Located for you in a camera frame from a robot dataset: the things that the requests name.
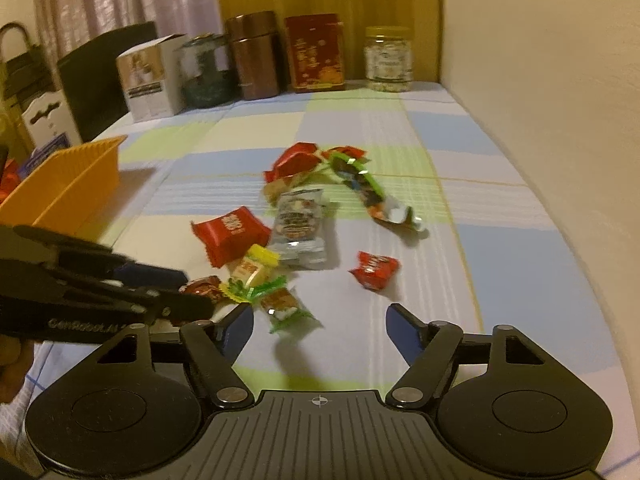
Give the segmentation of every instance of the checkered tablecloth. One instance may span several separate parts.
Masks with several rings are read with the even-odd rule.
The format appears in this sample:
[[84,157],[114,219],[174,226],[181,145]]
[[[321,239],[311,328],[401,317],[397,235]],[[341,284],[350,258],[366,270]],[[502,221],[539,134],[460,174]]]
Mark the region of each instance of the checkered tablecloth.
[[[260,194],[262,171],[299,140],[367,150],[367,167],[383,189],[424,219],[427,234],[399,235],[373,222],[330,175],[307,184],[322,187],[332,203],[325,220],[329,261],[326,270],[292,273],[291,283],[319,324],[270,335],[269,320],[256,312],[254,334],[236,363],[254,392],[385,391],[406,369],[385,334],[393,301],[422,320],[450,320],[467,332],[512,324],[602,396],[614,433],[599,471],[636,478],[640,452],[628,388],[593,291],[532,190],[441,86],[286,94],[148,123],[125,118],[104,136],[115,134],[129,134],[120,150],[122,184],[82,234],[191,278],[225,279],[228,270],[210,268],[190,221],[245,205],[272,225],[274,209]],[[381,294],[348,273],[360,250],[401,261]],[[31,457],[20,425],[25,407],[91,350],[42,345],[21,396],[2,408],[2,437],[23,462]]]

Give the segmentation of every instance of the white wall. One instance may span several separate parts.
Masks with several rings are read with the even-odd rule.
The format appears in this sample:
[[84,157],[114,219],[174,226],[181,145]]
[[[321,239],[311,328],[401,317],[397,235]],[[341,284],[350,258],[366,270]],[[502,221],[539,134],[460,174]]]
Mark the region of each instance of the white wall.
[[[39,43],[33,0],[0,0],[0,27],[7,22],[21,22],[31,34],[31,40]],[[20,34],[9,31],[2,42],[5,59],[11,59],[25,51]]]
[[442,79],[583,261],[640,420],[640,0],[446,0]]

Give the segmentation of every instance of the metal screw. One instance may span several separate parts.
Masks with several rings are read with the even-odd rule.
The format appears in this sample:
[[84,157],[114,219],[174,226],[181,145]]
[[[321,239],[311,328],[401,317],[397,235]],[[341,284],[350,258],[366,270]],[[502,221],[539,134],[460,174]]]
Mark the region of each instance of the metal screw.
[[411,388],[406,386],[404,388],[397,388],[393,390],[391,396],[398,402],[407,404],[409,402],[418,402],[422,399],[423,394],[418,388]]
[[246,390],[242,388],[237,388],[236,386],[230,386],[229,388],[222,388],[216,392],[216,396],[222,402],[228,402],[229,404],[233,404],[235,402],[242,402],[245,400],[249,394]]

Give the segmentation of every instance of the glass jar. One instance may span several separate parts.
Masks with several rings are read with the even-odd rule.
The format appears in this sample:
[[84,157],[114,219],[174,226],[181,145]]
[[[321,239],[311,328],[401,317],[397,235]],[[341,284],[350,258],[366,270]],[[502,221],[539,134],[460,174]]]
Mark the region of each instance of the glass jar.
[[191,108],[211,108],[235,99],[238,76],[226,36],[204,34],[180,48],[182,94]]
[[367,87],[383,92],[406,92],[411,81],[413,56],[408,27],[367,27],[364,46]]

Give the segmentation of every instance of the cardboard box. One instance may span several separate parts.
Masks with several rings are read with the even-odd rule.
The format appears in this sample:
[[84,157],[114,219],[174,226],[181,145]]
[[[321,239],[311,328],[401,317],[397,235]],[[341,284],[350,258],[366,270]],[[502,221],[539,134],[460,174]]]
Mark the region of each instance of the cardboard box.
[[342,22],[338,15],[290,16],[284,23],[294,90],[344,90]]
[[118,56],[120,83],[134,121],[171,117],[183,110],[180,47],[187,39],[174,34]]

